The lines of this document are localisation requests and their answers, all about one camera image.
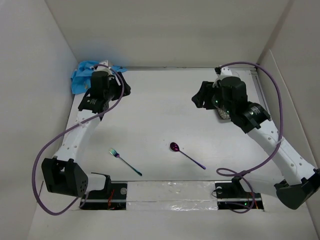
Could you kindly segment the blue space print placemat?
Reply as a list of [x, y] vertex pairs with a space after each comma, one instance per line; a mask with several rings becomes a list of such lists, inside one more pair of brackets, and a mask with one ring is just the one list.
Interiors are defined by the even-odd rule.
[[73, 71], [71, 79], [71, 92], [74, 95], [83, 94], [91, 87], [91, 76], [96, 70], [96, 65], [109, 66], [114, 69], [121, 77], [127, 71], [122, 66], [112, 66], [108, 61], [98, 62], [92, 60], [82, 61], [78, 64], [77, 68]]

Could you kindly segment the purple metal spoon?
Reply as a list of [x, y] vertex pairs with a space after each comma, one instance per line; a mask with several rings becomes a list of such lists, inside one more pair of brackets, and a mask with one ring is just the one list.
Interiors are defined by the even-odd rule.
[[180, 150], [180, 147], [177, 143], [175, 142], [171, 142], [169, 145], [170, 149], [173, 152], [179, 152], [181, 154], [183, 154], [185, 157], [187, 157], [188, 159], [190, 159], [191, 161], [193, 161], [195, 164], [197, 164], [200, 168], [202, 168], [203, 170], [206, 170], [207, 168], [202, 165], [201, 163], [199, 163], [198, 161], [194, 160], [193, 158], [191, 158], [190, 156], [188, 156], [186, 153], [184, 153], [183, 151]]

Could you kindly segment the iridescent metal fork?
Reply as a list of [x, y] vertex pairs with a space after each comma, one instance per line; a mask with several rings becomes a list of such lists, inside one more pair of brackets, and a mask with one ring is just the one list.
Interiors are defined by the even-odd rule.
[[110, 148], [109, 149], [109, 153], [114, 156], [115, 158], [120, 159], [123, 163], [125, 163], [129, 168], [131, 168], [136, 174], [138, 174], [139, 176], [143, 176], [143, 174], [138, 171], [136, 168], [134, 168], [132, 165], [130, 165], [127, 161], [125, 161], [120, 154], [114, 149], [114, 148]]

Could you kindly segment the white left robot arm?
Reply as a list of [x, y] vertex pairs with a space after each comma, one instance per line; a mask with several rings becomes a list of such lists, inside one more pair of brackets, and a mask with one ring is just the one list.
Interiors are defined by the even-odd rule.
[[111, 109], [109, 103], [130, 93], [131, 88], [120, 72], [96, 70], [92, 73], [90, 88], [78, 106], [76, 128], [66, 134], [53, 157], [45, 158], [41, 164], [50, 193], [81, 198], [89, 192], [95, 192], [103, 199], [111, 194], [109, 175], [85, 173], [81, 165], [86, 161], [84, 151], [91, 135]]

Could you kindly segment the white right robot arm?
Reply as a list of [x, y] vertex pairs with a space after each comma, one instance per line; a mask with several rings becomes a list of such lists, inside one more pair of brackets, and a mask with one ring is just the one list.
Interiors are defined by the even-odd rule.
[[268, 154], [282, 174], [280, 178], [255, 178], [252, 170], [241, 171], [232, 178], [229, 193], [237, 197], [248, 192], [271, 195], [289, 209], [296, 210], [319, 190], [320, 170], [304, 160], [280, 135], [271, 116], [260, 104], [248, 100], [246, 84], [239, 77], [203, 81], [191, 100], [197, 108], [226, 115]]

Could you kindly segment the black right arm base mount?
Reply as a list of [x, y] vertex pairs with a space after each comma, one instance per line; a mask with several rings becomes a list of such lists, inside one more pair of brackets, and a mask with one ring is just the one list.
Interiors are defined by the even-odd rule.
[[236, 189], [231, 181], [215, 181], [215, 189], [211, 191], [211, 196], [217, 199], [219, 210], [233, 210], [244, 212], [253, 204], [253, 210], [264, 210], [264, 205], [260, 193], [253, 194], [246, 192], [242, 188]]

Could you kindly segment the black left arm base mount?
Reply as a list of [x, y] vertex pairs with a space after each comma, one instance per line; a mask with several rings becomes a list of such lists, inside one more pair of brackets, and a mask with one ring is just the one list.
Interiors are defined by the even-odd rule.
[[127, 182], [111, 182], [107, 189], [93, 190], [81, 199], [81, 210], [122, 211], [127, 208]]

